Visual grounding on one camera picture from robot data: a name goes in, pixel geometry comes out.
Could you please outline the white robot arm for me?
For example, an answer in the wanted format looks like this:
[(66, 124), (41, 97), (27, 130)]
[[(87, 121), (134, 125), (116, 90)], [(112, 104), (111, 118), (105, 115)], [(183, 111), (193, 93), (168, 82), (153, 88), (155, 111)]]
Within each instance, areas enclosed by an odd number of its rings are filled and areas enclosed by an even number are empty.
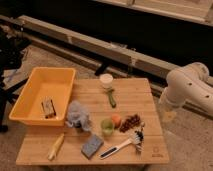
[(171, 70), (166, 76), (159, 103), (167, 110), (182, 107), (187, 100), (200, 105), (213, 115), (213, 87), (207, 84), (209, 69), (200, 62), (194, 62)]

